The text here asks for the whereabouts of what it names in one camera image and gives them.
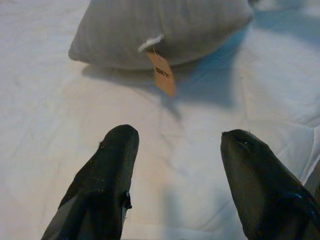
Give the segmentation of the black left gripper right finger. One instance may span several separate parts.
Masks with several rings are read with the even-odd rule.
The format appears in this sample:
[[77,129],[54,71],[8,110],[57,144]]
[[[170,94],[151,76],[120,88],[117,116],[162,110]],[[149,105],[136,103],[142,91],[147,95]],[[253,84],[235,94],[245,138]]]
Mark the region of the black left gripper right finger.
[[248,240],[320,238],[320,192],[310,193],[267,143],[247,130],[224,131],[220,153]]

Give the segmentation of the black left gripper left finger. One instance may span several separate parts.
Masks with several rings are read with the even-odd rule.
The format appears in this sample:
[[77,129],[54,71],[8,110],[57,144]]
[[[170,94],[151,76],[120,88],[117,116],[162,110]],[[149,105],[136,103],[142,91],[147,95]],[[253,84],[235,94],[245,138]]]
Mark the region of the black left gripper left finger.
[[139,143],[133,126],[112,128],[74,176],[41,238],[121,239],[132,208],[130,189]]

